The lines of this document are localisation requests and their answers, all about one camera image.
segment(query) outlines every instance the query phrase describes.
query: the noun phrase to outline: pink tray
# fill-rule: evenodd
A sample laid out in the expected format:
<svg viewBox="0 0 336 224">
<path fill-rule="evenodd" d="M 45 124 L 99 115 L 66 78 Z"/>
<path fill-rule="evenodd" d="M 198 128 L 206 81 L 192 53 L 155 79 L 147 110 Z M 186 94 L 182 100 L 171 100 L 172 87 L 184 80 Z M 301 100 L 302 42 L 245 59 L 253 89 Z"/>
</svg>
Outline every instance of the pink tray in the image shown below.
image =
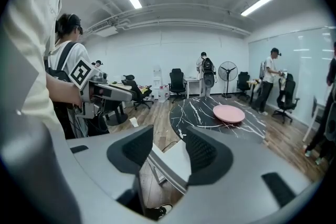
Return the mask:
<svg viewBox="0 0 336 224">
<path fill-rule="evenodd" d="M 228 123 L 241 122 L 245 118 L 245 113 L 232 105 L 218 105 L 213 111 L 217 118 Z"/>
</svg>

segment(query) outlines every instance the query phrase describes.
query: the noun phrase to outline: shoe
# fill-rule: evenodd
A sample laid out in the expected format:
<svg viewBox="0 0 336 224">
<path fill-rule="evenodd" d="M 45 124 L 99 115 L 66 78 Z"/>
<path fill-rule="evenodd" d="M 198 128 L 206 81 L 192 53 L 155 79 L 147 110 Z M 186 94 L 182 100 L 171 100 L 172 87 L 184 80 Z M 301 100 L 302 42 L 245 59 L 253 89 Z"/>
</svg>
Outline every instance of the shoe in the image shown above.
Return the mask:
<svg viewBox="0 0 336 224">
<path fill-rule="evenodd" d="M 304 154 L 305 154 L 306 157 L 310 157 L 311 151 L 306 151 Z"/>
<path fill-rule="evenodd" d="M 267 116 L 267 115 L 268 115 L 268 113 L 267 113 L 266 111 L 264 111 L 264 112 L 260 112 L 260 111 L 259 111 L 259 114 L 262 114 L 262 115 L 264 115 L 264 116 Z"/>
<path fill-rule="evenodd" d="M 317 158 L 316 161 L 315 161 L 315 163 L 317 165 L 320 165 L 322 163 L 322 158 Z"/>
<path fill-rule="evenodd" d="M 156 209 L 160 211 L 160 215 L 159 215 L 159 219 L 160 219 L 164 215 L 167 215 L 173 209 L 173 205 L 165 204 L 165 205 L 162 205 L 160 207 L 157 207 Z"/>
<path fill-rule="evenodd" d="M 156 208 L 147 208 L 145 215 L 152 220 L 158 220 L 168 214 L 172 209 L 173 206 L 171 204 L 165 204 Z"/>
</svg>

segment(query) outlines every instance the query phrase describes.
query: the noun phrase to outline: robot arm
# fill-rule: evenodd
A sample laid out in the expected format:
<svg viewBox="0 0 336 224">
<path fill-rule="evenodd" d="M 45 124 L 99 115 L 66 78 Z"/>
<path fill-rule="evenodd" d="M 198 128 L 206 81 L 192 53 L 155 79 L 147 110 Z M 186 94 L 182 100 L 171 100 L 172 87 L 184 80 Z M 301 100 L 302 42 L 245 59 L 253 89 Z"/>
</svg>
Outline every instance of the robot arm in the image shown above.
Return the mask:
<svg viewBox="0 0 336 224">
<path fill-rule="evenodd" d="M 79 118 L 93 119 L 104 110 L 106 101 L 131 101 L 133 92 L 107 84 L 107 74 L 88 61 L 80 58 L 69 74 L 70 80 L 79 88 L 83 100 L 82 109 L 76 109 Z"/>
</svg>

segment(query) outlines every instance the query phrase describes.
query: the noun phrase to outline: electric fan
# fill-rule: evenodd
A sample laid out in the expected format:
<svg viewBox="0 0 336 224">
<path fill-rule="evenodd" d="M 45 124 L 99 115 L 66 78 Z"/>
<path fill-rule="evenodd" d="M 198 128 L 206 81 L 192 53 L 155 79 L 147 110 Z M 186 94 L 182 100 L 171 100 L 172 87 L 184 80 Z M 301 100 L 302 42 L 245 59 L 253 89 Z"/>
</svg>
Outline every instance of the electric fan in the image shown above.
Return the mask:
<svg viewBox="0 0 336 224">
<path fill-rule="evenodd" d="M 238 75 L 238 68 L 232 62 L 223 62 L 218 69 L 219 77 L 226 81 L 226 93 L 223 93 L 222 96 L 225 98 L 231 98 L 231 95 L 227 94 L 229 89 L 229 82 L 233 81 Z"/>
</svg>

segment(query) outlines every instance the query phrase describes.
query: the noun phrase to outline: white t-shirt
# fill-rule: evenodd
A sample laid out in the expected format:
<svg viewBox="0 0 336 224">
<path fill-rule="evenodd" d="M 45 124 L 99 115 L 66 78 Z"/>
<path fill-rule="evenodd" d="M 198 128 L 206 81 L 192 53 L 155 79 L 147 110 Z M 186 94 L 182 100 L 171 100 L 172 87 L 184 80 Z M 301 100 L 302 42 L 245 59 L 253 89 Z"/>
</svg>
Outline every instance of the white t-shirt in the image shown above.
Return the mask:
<svg viewBox="0 0 336 224">
<path fill-rule="evenodd" d="M 64 48 L 69 42 L 70 41 L 65 41 L 57 45 L 56 49 L 49 53 L 48 62 L 51 69 L 56 70 L 59 58 L 61 57 Z M 84 45 L 82 45 L 81 43 L 76 43 L 69 51 L 68 57 L 66 59 L 66 64 L 63 68 L 66 74 L 70 74 L 70 72 L 75 67 L 76 63 L 81 57 L 83 57 L 84 60 L 90 62 L 88 51 L 86 50 Z"/>
<path fill-rule="evenodd" d="M 55 21 L 60 8 L 60 0 L 10 0 L 2 17 L 8 38 L 38 71 L 22 112 L 38 117 L 49 130 L 58 132 L 62 126 L 46 87 L 43 53 L 50 36 L 51 44 L 55 44 Z"/>
<path fill-rule="evenodd" d="M 270 68 L 272 71 L 276 71 L 274 60 L 271 58 L 271 56 L 267 57 L 265 62 L 265 76 L 264 81 L 274 83 L 274 79 L 276 74 L 268 72 L 267 68 Z"/>
</svg>

